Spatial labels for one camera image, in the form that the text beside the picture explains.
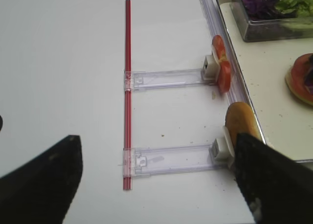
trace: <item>bun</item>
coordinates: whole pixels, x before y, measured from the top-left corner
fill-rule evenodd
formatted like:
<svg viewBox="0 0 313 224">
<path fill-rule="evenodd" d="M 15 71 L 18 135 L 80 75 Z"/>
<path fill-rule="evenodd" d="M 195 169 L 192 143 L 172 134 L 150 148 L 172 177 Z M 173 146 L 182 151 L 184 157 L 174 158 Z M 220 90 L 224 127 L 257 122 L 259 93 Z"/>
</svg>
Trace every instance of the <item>bun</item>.
<svg viewBox="0 0 313 224">
<path fill-rule="evenodd" d="M 239 133 L 248 133 L 262 140 L 253 111 L 247 103 L 235 102 L 228 107 L 225 126 L 229 131 L 234 147 L 236 146 L 237 134 Z"/>
</svg>

